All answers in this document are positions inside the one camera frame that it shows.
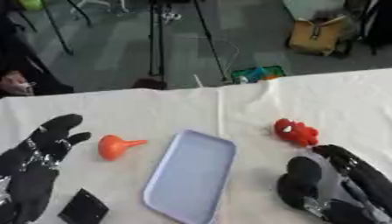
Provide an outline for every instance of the tripod leg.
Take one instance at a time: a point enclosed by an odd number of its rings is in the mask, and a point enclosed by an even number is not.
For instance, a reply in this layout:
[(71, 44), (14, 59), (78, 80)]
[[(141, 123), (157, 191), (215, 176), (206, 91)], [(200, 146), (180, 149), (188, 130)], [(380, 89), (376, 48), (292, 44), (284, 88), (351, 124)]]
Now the tripod leg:
[(218, 58), (218, 53), (216, 52), (216, 49), (215, 49), (215, 46), (214, 46), (214, 43), (212, 40), (211, 32), (208, 30), (206, 20), (204, 19), (203, 14), (201, 13), (199, 1), (193, 0), (193, 3), (194, 3), (194, 7), (196, 8), (196, 11), (198, 12), (199, 19), (200, 19), (201, 25), (203, 26), (204, 32), (206, 33), (206, 39), (208, 40), (208, 44), (211, 47), (211, 51), (213, 52), (213, 56), (215, 57), (216, 64), (218, 65), (218, 68), (220, 70), (220, 75), (221, 75), (222, 81), (227, 81), (228, 78), (226, 77), (225, 72), (223, 71), (221, 61)]
[(32, 21), (30, 21), (30, 19), (20, 10), (17, 11), (17, 14), (19, 14), (19, 16), (26, 21), (26, 23), (30, 26), (30, 28), (34, 31), (37, 32), (37, 28), (35, 28), (35, 25), (32, 23)]
[(153, 67), (154, 67), (154, 5), (153, 0), (150, 0), (150, 71), (149, 76), (153, 76)]
[(56, 22), (54, 21), (52, 13), (47, 8), (46, 0), (41, 0), (41, 3), (42, 3), (42, 6), (44, 8), (44, 11), (45, 11), (46, 15), (49, 18), (49, 21), (51, 22), (51, 24), (53, 26), (54, 31), (56, 32), (57, 37), (59, 38), (59, 42), (63, 46), (64, 51), (66, 51), (66, 53), (69, 54), (69, 55), (73, 55), (74, 54), (73, 50), (71, 50), (68, 47), (66, 41), (64, 40), (63, 36), (61, 35), (61, 32), (59, 31), (59, 27), (57, 27)]
[(93, 23), (91, 23), (91, 19), (90, 17), (84, 12), (84, 10), (82, 10), (81, 8), (78, 7), (78, 5), (76, 5), (72, 0), (66, 0), (67, 2), (69, 2), (69, 4), (72, 5), (72, 7), (74, 9), (76, 9), (85, 19), (86, 19), (86, 23), (88, 27), (93, 26)]
[(163, 5), (159, 1), (157, 7), (158, 29), (159, 29), (159, 75), (161, 76), (161, 81), (165, 82), (165, 39), (164, 39), (164, 21), (162, 18), (162, 8)]

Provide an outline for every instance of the orange rubber bulb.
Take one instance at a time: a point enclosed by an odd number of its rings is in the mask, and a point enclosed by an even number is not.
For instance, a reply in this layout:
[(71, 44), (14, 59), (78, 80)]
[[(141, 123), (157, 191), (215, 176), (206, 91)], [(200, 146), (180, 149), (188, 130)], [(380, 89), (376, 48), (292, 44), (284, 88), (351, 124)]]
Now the orange rubber bulb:
[(118, 136), (104, 136), (98, 143), (98, 151), (104, 159), (114, 161), (133, 146), (146, 144), (147, 140), (124, 141)]

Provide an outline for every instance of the green container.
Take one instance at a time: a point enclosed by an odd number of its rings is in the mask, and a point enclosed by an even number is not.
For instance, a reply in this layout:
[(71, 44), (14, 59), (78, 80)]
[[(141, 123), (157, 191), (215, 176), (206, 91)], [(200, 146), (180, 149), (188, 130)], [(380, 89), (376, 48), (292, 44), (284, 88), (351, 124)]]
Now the green container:
[(42, 10), (42, 2), (41, 0), (19, 0), (20, 3), (24, 6), (28, 11), (40, 11)]

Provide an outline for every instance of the robotic hand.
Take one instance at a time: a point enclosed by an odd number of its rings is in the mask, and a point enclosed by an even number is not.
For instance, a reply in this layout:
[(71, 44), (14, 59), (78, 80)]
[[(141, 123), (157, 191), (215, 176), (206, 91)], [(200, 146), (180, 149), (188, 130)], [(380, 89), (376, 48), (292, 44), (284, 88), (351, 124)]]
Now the robotic hand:
[(81, 115), (63, 115), (43, 123), (14, 149), (0, 155), (0, 224), (35, 221), (46, 209), (59, 163), (91, 133), (69, 136)]
[(308, 157), (294, 157), (287, 173), (277, 181), (277, 192), (286, 204), (334, 224), (392, 223), (392, 184), (381, 172), (336, 145), (311, 150), (330, 162), (343, 178), (341, 188), (358, 203), (340, 199), (319, 202), (321, 167)]

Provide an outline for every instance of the metal stand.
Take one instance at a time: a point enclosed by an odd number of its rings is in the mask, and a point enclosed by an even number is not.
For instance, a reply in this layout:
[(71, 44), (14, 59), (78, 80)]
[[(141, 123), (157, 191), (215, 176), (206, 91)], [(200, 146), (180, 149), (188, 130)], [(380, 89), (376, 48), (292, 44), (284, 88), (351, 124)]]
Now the metal stand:
[(201, 13), (199, 0), (193, 0), (193, 4), (194, 4), (194, 7), (196, 8), (196, 11), (198, 12), (201, 25), (203, 26), (204, 33), (206, 34), (206, 39), (208, 40), (208, 44), (210, 45), (211, 51), (213, 52), (213, 56), (215, 57), (216, 65), (218, 66), (219, 71), (220, 71), (221, 80), (227, 81), (228, 78), (226, 77), (225, 72), (223, 71), (221, 61), (218, 58), (218, 53), (216, 52), (211, 32), (208, 30), (206, 20), (204, 19), (203, 14)]
[(20, 10), (17, 10), (17, 14), (30, 26), (30, 28), (34, 31), (37, 32), (37, 28), (35, 25), (30, 21), (30, 19)]
[[(162, 81), (165, 81), (165, 42), (164, 42), (164, 27), (163, 27), (163, 19), (162, 19), (162, 11), (163, 11), (163, 4), (165, 2), (170, 2), (170, 0), (150, 0), (150, 71), (149, 71), (149, 76), (159, 76), (161, 77)], [(223, 71), (223, 67), (221, 65), (221, 62), (218, 58), (218, 53), (216, 52), (213, 38), (211, 35), (211, 32), (208, 30), (207, 27), (207, 22), (203, 17), (203, 13), (201, 12), (199, 0), (193, 0), (194, 7), (198, 13), (199, 20), (201, 22), (201, 25), (203, 27), (203, 30), (206, 34), (206, 39), (208, 41), (208, 44), (210, 45), (211, 51), (213, 52), (213, 56), (215, 57), (216, 64), (219, 68), (220, 75), (221, 75), (221, 80), (222, 81), (227, 81), (228, 78), (225, 75), (225, 72)], [(154, 13), (156, 10), (157, 13), (157, 21), (158, 21), (158, 51), (159, 51), (159, 66), (158, 66), (158, 72), (154, 73), (154, 66), (155, 66), (155, 60), (154, 60), (154, 55), (155, 55), (155, 28), (154, 28)]]
[[(155, 27), (154, 13), (157, 10), (158, 23), (158, 55), (159, 65), (157, 73), (154, 73), (155, 66)], [(150, 71), (149, 76), (159, 76), (162, 82), (165, 82), (165, 40), (164, 40), (164, 23), (162, 19), (163, 3), (162, 0), (150, 0)]]
[[(66, 1), (69, 2), (69, 4), (71, 4), (86, 19), (87, 26), (91, 27), (92, 23), (91, 23), (91, 20), (88, 17), (88, 15), (83, 10), (81, 10), (72, 0), (66, 0)], [(49, 21), (52, 24), (54, 31), (56, 32), (56, 35), (59, 39), (59, 42), (63, 46), (64, 51), (69, 55), (73, 55), (74, 51), (70, 47), (68, 47), (66, 41), (64, 40), (63, 36), (61, 35), (59, 27), (56, 25), (56, 22), (54, 21), (53, 14), (51, 13), (49, 8), (47, 7), (46, 0), (41, 0), (41, 3), (42, 3), (42, 6), (44, 8), (46, 15), (49, 18)]]

